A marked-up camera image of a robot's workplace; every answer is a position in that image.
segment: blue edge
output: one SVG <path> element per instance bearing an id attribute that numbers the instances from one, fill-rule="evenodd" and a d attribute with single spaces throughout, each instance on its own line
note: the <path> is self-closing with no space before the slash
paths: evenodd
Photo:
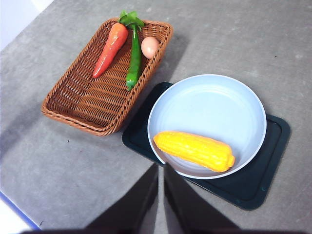
<path id="1" fill-rule="evenodd" d="M 4 201 L 25 223 L 33 230 L 41 230 L 41 228 L 34 223 L 23 211 L 21 211 L 3 192 L 0 191 L 1 200 Z"/>

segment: white plate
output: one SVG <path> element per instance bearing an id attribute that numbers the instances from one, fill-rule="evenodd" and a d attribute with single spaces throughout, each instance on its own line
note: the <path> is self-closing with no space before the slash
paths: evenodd
<path id="1" fill-rule="evenodd" d="M 212 179 L 246 166 L 259 151 L 266 126 L 263 105 L 248 86 L 230 77 L 204 74 L 167 89 L 151 110 L 147 131 L 150 145 L 162 163 L 170 163 L 186 177 Z M 166 154 L 153 141 L 162 131 L 182 131 L 223 141 L 231 146 L 235 164 L 218 173 Z"/>

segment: white wall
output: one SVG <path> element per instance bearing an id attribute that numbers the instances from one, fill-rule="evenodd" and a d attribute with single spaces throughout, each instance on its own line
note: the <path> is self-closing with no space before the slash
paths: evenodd
<path id="1" fill-rule="evenodd" d="M 1 50 L 53 0 L 1 0 Z"/>
<path id="2" fill-rule="evenodd" d="M 18 234 L 30 230 L 31 228 L 16 213 L 0 200 L 0 233 Z"/>

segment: corn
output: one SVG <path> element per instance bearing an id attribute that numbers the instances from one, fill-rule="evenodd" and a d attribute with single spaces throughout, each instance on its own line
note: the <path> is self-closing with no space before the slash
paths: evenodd
<path id="1" fill-rule="evenodd" d="M 225 172 L 235 162 L 230 146 L 212 138 L 184 132 L 164 131 L 158 133 L 153 139 L 161 151 L 215 172 Z"/>

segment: toy vegetable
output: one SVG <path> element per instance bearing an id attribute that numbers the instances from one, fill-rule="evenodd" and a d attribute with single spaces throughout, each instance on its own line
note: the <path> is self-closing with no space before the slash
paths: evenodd
<path id="1" fill-rule="evenodd" d="M 158 47 L 159 42 L 153 37 L 144 38 L 141 44 L 142 53 L 147 59 L 152 59 L 154 57 Z"/>
<path id="2" fill-rule="evenodd" d="M 115 23 L 108 35 L 102 54 L 97 60 L 93 77 L 98 78 L 112 63 L 118 50 L 123 46 L 128 37 L 127 28 L 121 23 Z"/>
<path id="3" fill-rule="evenodd" d="M 137 31 L 144 27 L 144 23 L 137 17 L 135 11 L 129 14 L 126 11 L 122 11 L 118 22 L 132 29 L 130 65 L 126 77 L 126 86 L 128 91 L 130 91 L 141 75 L 141 47 Z"/>
<path id="4" fill-rule="evenodd" d="M 229 145 L 208 137 L 184 132 L 164 131 L 154 136 L 157 147 L 176 157 L 207 167 L 227 171 L 235 158 Z"/>

